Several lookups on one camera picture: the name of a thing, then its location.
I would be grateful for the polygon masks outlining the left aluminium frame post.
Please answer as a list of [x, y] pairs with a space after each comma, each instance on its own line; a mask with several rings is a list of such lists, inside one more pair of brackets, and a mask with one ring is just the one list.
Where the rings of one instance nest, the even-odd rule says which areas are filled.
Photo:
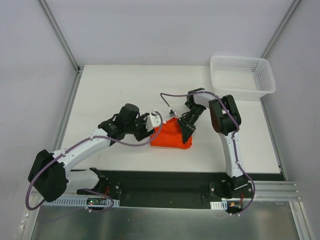
[[49, 25], [51, 26], [55, 36], [57, 37], [58, 42], [60, 43], [64, 53], [66, 54], [69, 62], [71, 63], [73, 69], [78, 74], [81, 72], [81, 66], [78, 64], [74, 54], [72, 53], [72, 50], [67, 43], [65, 36], [52, 12], [50, 9], [50, 6], [46, 0], [37, 0], [37, 3], [39, 4], [41, 10], [43, 11]]

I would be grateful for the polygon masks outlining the right aluminium frame post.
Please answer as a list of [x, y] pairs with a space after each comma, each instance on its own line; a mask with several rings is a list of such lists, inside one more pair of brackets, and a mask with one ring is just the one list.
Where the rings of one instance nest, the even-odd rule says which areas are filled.
[[261, 58], [267, 59], [270, 54], [272, 53], [273, 49], [277, 45], [278, 41], [280, 40], [282, 34], [284, 33], [285, 29], [289, 25], [291, 19], [303, 3], [303, 0], [293, 0], [288, 9], [286, 10], [283, 18], [279, 22], [277, 28], [275, 29], [273, 35], [271, 36], [270, 40], [268, 41], [266, 47], [264, 48]]

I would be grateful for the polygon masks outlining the orange t shirt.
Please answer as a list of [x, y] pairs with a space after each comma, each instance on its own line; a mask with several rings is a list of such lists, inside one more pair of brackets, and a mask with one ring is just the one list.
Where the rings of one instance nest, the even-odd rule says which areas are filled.
[[189, 149], [193, 145], [192, 141], [193, 138], [190, 137], [186, 143], [183, 143], [181, 127], [178, 124], [178, 119], [174, 117], [163, 124], [159, 135], [150, 145], [152, 147]]

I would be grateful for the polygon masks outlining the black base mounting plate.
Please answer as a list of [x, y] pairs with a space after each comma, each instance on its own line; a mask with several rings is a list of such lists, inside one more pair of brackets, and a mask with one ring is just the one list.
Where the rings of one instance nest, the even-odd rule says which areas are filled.
[[253, 196], [250, 183], [237, 190], [222, 172], [98, 171], [92, 191], [107, 194], [122, 207], [209, 209], [222, 198], [237, 201]]

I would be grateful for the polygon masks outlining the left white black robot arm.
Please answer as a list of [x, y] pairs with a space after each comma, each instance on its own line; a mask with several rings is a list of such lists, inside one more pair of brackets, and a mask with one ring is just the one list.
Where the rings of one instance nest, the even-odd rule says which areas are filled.
[[35, 188], [47, 202], [53, 202], [65, 192], [87, 190], [104, 194], [108, 189], [106, 176], [97, 168], [73, 171], [79, 163], [91, 155], [115, 143], [123, 144], [126, 135], [133, 135], [140, 141], [153, 138], [155, 129], [161, 126], [158, 112], [140, 114], [137, 106], [127, 103], [108, 120], [101, 122], [87, 137], [73, 146], [48, 152], [40, 151], [28, 175], [31, 188]]

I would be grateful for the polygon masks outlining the white plastic basket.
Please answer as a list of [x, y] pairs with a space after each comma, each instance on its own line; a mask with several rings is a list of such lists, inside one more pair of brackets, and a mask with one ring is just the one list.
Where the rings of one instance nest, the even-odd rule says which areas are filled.
[[258, 101], [276, 91], [273, 71], [268, 60], [258, 57], [214, 55], [210, 59], [212, 91], [222, 97]]

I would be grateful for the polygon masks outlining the aluminium frame post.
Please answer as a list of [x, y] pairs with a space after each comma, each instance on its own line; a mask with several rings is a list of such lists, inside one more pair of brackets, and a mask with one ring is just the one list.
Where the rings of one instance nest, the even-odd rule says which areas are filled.
[[55, 36], [57, 37], [58, 42], [60, 43], [64, 53], [66, 54], [69, 62], [71, 63], [73, 69], [78, 74], [81, 72], [81, 66], [78, 64], [74, 54], [72, 53], [72, 50], [67, 43], [65, 36], [52, 12], [50, 9], [50, 6], [46, 0], [37, 0], [37, 3], [39, 4], [41, 10], [43, 11], [49, 25], [51, 26]]
[[261, 58], [267, 59], [270, 54], [272, 53], [273, 49], [277, 45], [278, 41], [280, 40], [282, 34], [284, 33], [285, 29], [289, 25], [291, 19], [303, 3], [303, 0], [293, 0], [288, 9], [286, 10], [283, 18], [279, 22], [277, 28], [275, 29], [273, 35], [271, 36], [270, 40], [268, 41], [266, 47], [264, 48]]

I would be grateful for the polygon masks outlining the aluminium front rail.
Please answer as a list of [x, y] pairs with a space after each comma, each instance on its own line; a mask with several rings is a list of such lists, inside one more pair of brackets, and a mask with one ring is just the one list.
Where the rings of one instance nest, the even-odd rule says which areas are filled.
[[84, 196], [104, 194], [119, 200], [122, 205], [134, 205], [140, 202], [181, 202], [183, 200], [199, 202], [220, 202], [222, 200], [288, 201], [298, 200], [298, 189], [294, 183], [287, 181], [255, 181], [237, 190], [232, 198], [220, 197], [215, 187], [221, 181], [207, 180], [156, 180], [156, 179], [123, 179], [112, 181], [94, 189], [67, 189], [62, 193], [49, 192], [43, 195], [46, 202], [53, 202], [66, 195]]

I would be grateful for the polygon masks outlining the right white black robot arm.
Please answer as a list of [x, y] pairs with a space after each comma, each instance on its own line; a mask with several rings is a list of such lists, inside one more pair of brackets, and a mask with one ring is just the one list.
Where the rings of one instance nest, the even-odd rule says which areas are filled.
[[216, 195], [222, 198], [234, 198], [248, 185], [248, 178], [242, 166], [239, 130], [242, 119], [232, 95], [218, 97], [204, 88], [190, 90], [185, 105], [189, 109], [177, 120], [185, 144], [196, 130], [196, 121], [209, 110], [211, 124], [222, 142], [225, 158], [225, 178], [214, 187]]

